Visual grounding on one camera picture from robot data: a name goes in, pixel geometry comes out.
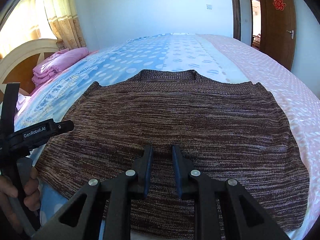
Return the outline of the person's left hand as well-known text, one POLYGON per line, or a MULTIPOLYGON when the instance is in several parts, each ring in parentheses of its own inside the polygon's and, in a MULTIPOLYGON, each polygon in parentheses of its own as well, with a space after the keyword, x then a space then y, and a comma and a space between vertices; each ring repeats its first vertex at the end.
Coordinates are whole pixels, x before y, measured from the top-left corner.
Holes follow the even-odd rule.
MULTIPOLYGON (((35 167, 31 168, 30 177, 24 186, 24 191, 26 194, 24 204, 30 211, 37 211, 41 204, 39 180, 37 178, 37 169, 35 167)), ((17 233, 22 233, 23 228, 17 218, 16 213, 14 213, 12 209, 12 206, 9 202, 9 197, 17 198, 18 191, 8 177, 1 176, 1 210, 3 211, 13 230, 17 233)))

